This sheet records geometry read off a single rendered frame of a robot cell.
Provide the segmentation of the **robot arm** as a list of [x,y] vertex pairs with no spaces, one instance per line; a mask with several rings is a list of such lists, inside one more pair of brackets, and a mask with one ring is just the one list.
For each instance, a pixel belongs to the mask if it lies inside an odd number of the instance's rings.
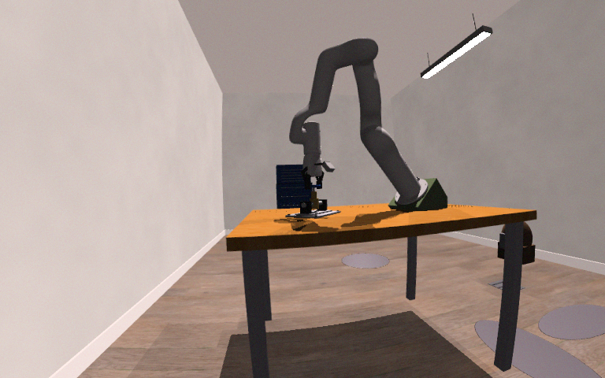
[[366,37],[323,50],[317,60],[310,102],[294,116],[289,139],[303,145],[304,155],[321,154],[320,124],[304,122],[326,111],[336,70],[352,65],[360,104],[361,141],[398,191],[396,202],[407,205],[425,194],[428,183],[415,177],[392,137],[382,128],[380,84],[373,63],[377,54],[376,41]]

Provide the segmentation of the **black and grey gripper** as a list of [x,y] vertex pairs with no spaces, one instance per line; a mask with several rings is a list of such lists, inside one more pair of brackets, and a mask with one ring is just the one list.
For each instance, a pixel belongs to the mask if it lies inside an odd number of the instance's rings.
[[317,189],[322,189],[324,172],[322,171],[321,165],[314,165],[316,163],[321,163],[320,154],[307,154],[303,158],[301,174],[305,182],[305,189],[310,189],[310,177],[316,177],[316,184],[321,185],[321,187],[317,187]]

